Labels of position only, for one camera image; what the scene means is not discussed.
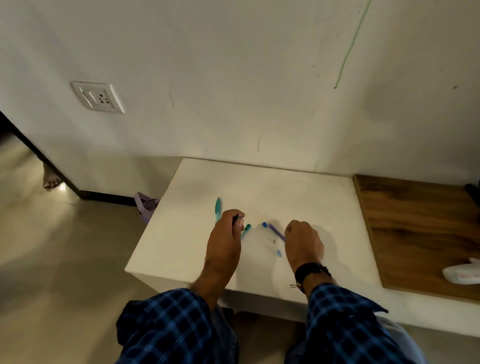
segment green wire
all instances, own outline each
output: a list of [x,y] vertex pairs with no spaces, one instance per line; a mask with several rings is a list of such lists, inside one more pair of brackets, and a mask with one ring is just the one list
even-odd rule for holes
[[360,27],[363,23],[363,19],[365,19],[365,15],[367,15],[367,11],[368,11],[368,8],[370,7],[370,3],[372,2],[372,0],[368,0],[367,2],[367,6],[365,6],[365,10],[363,11],[363,15],[361,16],[360,18],[360,23],[359,25],[357,26],[357,30],[355,31],[355,35],[353,36],[353,39],[352,39],[352,44],[350,44],[350,48],[348,49],[347,51],[347,54],[345,55],[345,58],[343,59],[343,63],[342,63],[342,68],[340,68],[340,74],[338,75],[338,79],[336,81],[336,84],[335,84],[335,87],[334,89],[338,86],[338,83],[340,82],[340,78],[342,78],[342,72],[343,72],[343,68],[345,67],[345,63],[347,63],[347,58],[350,54],[350,52],[352,51],[353,49],[353,46],[355,44],[355,40],[357,39],[357,35],[360,31]]

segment right hand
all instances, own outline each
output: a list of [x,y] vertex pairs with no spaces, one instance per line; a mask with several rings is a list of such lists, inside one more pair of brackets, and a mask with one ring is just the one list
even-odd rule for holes
[[292,220],[285,229],[285,240],[285,253],[293,273],[305,263],[322,263],[324,245],[308,222]]

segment purple pen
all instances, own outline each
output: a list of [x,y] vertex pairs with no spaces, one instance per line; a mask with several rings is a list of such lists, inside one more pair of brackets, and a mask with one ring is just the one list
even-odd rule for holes
[[277,235],[280,239],[283,240],[283,242],[285,242],[285,236],[283,236],[281,232],[275,229],[275,226],[273,226],[272,224],[267,224],[266,222],[263,222],[262,225],[264,228],[269,227],[275,233],[275,235]]

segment black bracelet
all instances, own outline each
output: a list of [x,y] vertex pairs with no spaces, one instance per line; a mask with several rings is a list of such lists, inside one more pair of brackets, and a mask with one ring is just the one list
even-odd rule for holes
[[332,277],[332,275],[328,271],[327,267],[324,267],[319,263],[305,263],[305,264],[302,264],[295,271],[295,281],[297,281],[298,289],[300,291],[302,291],[303,293],[305,293],[305,290],[303,289],[303,281],[305,280],[305,277],[307,275],[309,275],[310,273],[325,273],[330,278]]

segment white wall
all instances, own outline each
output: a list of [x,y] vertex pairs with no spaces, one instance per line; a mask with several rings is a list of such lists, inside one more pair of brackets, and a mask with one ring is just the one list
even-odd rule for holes
[[[480,177],[480,2],[373,0],[334,89],[365,4],[1,0],[0,110],[105,193],[161,194],[169,156]],[[127,113],[85,109],[72,80],[114,84]]]

